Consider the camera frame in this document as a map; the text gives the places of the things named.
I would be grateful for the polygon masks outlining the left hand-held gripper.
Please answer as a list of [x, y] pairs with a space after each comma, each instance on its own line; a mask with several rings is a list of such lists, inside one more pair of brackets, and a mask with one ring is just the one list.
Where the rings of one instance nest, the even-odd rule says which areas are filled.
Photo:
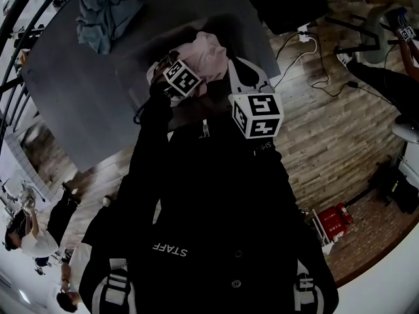
[[174, 55], [167, 55], [159, 62], [158, 67], [162, 68], [163, 77], [168, 83], [171, 105], [179, 105], [202, 83], [202, 79]]

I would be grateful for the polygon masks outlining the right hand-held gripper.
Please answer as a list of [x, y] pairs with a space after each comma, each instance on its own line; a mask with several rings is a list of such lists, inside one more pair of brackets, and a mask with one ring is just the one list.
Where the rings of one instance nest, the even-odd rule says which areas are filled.
[[[259, 66], [250, 61], [244, 63], [251, 69], [244, 85], [254, 90], [229, 95], [232, 118], [246, 139], [275, 137], [283, 122], [280, 94], [275, 92], [268, 76]], [[228, 61], [228, 76], [231, 91], [241, 92], [241, 83], [233, 60]]]

